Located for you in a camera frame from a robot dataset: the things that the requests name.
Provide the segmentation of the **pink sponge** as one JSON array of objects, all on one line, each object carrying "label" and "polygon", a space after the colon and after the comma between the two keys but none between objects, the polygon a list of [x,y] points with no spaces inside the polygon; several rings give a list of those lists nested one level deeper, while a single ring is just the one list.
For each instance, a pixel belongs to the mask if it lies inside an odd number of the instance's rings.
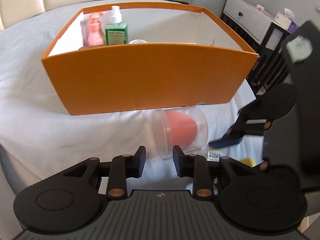
[{"label": "pink sponge", "polygon": [[196,106],[157,109],[151,115],[152,134],[158,155],[167,159],[175,145],[184,152],[202,148],[208,140],[208,124]]}]

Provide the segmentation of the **white lidded cream jar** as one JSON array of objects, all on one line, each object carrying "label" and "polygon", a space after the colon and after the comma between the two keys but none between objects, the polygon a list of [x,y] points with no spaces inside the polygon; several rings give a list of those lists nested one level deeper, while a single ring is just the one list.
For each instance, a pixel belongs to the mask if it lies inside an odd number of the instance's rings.
[{"label": "white lidded cream jar", "polygon": [[129,44],[145,44],[147,43],[146,40],[143,40],[143,39],[135,39],[135,40],[131,40],[129,42]]}]

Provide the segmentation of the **pink pump bottle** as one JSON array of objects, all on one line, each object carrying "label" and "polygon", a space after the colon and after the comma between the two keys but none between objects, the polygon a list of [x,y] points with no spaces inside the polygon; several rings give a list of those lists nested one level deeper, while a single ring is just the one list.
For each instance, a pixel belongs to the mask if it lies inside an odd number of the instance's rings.
[{"label": "pink pump bottle", "polygon": [[105,35],[101,28],[99,18],[103,12],[95,12],[85,20],[84,46],[102,46],[106,44]]}]

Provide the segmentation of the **green liquid bottle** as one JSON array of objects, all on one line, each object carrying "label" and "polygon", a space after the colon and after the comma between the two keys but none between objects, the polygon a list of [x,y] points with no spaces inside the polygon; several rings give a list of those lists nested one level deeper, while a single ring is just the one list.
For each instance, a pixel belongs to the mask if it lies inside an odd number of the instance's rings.
[{"label": "green liquid bottle", "polygon": [[108,46],[128,43],[127,24],[123,22],[120,6],[111,7],[110,21],[105,27],[106,44]]}]

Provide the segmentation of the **light blue bed sheet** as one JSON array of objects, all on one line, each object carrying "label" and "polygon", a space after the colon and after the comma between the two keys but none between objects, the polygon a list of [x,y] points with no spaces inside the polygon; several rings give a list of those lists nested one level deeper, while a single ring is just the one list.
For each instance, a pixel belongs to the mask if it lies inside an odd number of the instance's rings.
[{"label": "light blue bed sheet", "polygon": [[[86,158],[109,161],[133,154],[143,145],[143,176],[130,179],[130,189],[189,189],[177,178],[170,159],[156,152],[151,128],[155,108],[71,115],[60,100],[42,56],[61,29],[82,8],[76,4],[45,12],[1,32],[1,146],[3,168],[14,192]],[[240,107],[254,99],[245,79],[226,103],[198,104],[215,137],[234,121]]]}]

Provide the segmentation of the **white black nightstand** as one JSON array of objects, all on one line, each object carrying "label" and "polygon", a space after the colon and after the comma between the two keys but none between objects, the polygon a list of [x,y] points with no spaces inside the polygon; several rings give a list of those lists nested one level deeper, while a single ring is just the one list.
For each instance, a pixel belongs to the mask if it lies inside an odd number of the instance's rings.
[{"label": "white black nightstand", "polygon": [[291,33],[279,25],[274,16],[243,0],[225,0],[220,19],[259,56],[246,77],[255,95],[285,81],[289,69],[281,53],[281,43]]}]

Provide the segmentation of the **tissue box on nightstand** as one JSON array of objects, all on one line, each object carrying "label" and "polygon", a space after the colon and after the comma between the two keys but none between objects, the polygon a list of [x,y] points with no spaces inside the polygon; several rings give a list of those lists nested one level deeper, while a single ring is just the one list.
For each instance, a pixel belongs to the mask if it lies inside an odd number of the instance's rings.
[{"label": "tissue box on nightstand", "polygon": [[278,12],[274,18],[280,26],[291,33],[299,28],[299,26],[294,22],[294,19],[294,13],[287,8],[284,8],[284,12]]}]

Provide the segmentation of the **orange cardboard box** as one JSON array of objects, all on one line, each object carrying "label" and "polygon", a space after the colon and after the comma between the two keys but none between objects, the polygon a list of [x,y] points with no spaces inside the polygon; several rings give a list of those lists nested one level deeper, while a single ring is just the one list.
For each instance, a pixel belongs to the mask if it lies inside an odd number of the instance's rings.
[{"label": "orange cardboard box", "polygon": [[231,100],[258,59],[227,24],[203,7],[124,2],[129,40],[145,44],[83,47],[81,21],[109,4],[82,8],[42,56],[44,68],[71,115]]}]

